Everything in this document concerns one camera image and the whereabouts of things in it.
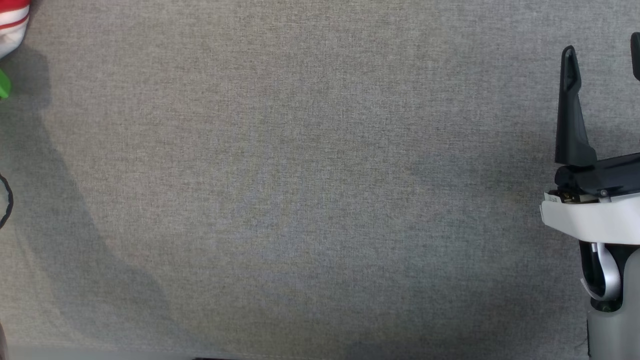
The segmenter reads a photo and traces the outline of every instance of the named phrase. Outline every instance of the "green object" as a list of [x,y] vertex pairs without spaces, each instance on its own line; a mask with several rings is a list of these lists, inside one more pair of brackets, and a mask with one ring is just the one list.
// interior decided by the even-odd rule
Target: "green object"
[[0,70],[0,98],[6,99],[11,92],[11,80]]

